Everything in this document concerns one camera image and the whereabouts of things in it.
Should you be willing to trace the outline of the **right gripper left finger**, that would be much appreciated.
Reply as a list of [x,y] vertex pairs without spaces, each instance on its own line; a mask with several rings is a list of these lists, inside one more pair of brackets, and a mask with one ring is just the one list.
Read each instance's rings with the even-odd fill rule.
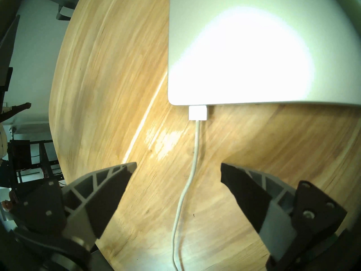
[[67,186],[45,181],[10,210],[29,231],[48,237],[80,239],[87,246],[100,239],[115,213],[136,162],[85,174]]

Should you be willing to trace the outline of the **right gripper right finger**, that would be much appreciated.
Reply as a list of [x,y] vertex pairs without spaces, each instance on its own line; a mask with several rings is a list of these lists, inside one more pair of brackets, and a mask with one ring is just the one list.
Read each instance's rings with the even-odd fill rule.
[[221,164],[221,182],[269,252],[267,271],[305,268],[330,249],[347,211],[307,180],[297,188],[268,173]]

